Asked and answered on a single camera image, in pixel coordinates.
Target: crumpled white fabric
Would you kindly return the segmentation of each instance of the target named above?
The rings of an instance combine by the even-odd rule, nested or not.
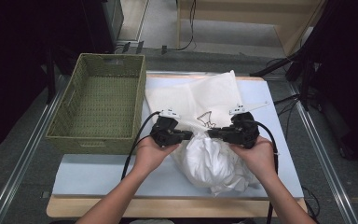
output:
[[[217,195],[233,189],[245,191],[249,184],[257,182],[227,143],[211,139],[206,133],[211,127],[230,125],[229,109],[241,104],[233,71],[186,84],[148,89],[145,96],[151,112],[171,108],[181,116],[176,129],[193,132],[193,138],[182,142],[171,154],[193,185],[210,188]]]
[[[195,133],[188,144],[171,155],[194,186],[210,188],[214,196],[231,190],[245,191],[250,184],[258,183],[228,143],[211,139],[207,133]]]

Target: metal rail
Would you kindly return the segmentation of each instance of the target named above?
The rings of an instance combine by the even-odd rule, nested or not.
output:
[[[57,106],[60,98],[63,95],[68,80],[69,80],[68,77],[59,76],[57,82],[58,85],[57,94],[50,102],[50,104],[45,106],[45,109],[39,121],[37,122],[34,131],[31,134],[30,139],[28,140],[27,145],[22,151],[21,156],[17,161],[17,164],[10,175],[9,180],[6,182],[5,186],[3,187],[0,193],[0,223],[3,222],[5,215],[7,213],[7,209],[9,208],[14,196],[16,195],[16,192],[20,186],[22,179],[24,178],[24,175],[28,169],[32,157],[36,152],[37,145],[39,144],[39,141],[48,126],[48,121],[50,120],[55,110],[55,107]]]
[[[295,84],[290,83],[289,89],[292,94],[299,94],[298,88]],[[341,212],[342,218],[345,223],[352,224],[358,223],[358,218],[353,210],[351,201],[347,195],[346,190],[344,189],[337,172],[333,166],[333,163],[330,161],[329,156],[324,148],[321,138],[319,137],[316,127],[313,124],[313,121],[310,117],[309,112],[305,111],[302,104],[297,104],[297,110],[300,114],[300,117],[304,123],[304,126],[307,130],[307,133],[310,137],[310,141],[315,150],[316,156],[318,157],[319,162],[321,163],[322,170],[327,179],[327,182],[330,186],[333,196],[336,199],[339,211]]]

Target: white board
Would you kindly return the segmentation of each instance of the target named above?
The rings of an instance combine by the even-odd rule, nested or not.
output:
[[[148,77],[146,88],[170,86],[186,83],[193,78]],[[272,132],[279,151],[279,177],[295,198],[302,198],[303,191],[298,180],[292,157],[284,140],[281,124],[269,93],[266,81],[238,80],[242,102],[258,104],[269,102],[265,107],[252,111],[255,120],[266,125]],[[143,120],[150,115],[147,103],[144,102]],[[150,133],[150,121],[141,134]],[[267,132],[259,128],[260,134],[269,138]],[[65,196],[101,196],[107,194],[120,181],[124,161],[122,155],[64,155],[60,164],[52,194]],[[166,160],[145,180],[135,194],[145,197],[213,197],[209,189],[194,187],[177,168],[174,161]],[[245,192],[225,192],[218,197],[267,198],[261,185],[250,186]]]

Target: wrist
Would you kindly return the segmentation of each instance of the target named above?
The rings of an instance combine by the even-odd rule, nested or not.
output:
[[[275,172],[269,173],[266,175],[257,176],[257,179],[260,181],[261,185],[263,185],[264,187],[274,185],[275,183],[281,181]]]
[[[129,174],[136,176],[137,178],[140,178],[142,180],[145,180],[148,175],[150,175],[151,172],[147,171],[146,169],[140,169],[136,166],[134,166]]]

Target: green wicker basket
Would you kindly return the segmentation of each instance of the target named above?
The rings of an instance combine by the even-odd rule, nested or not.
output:
[[[46,138],[65,154],[128,154],[145,81],[145,56],[81,54]]]

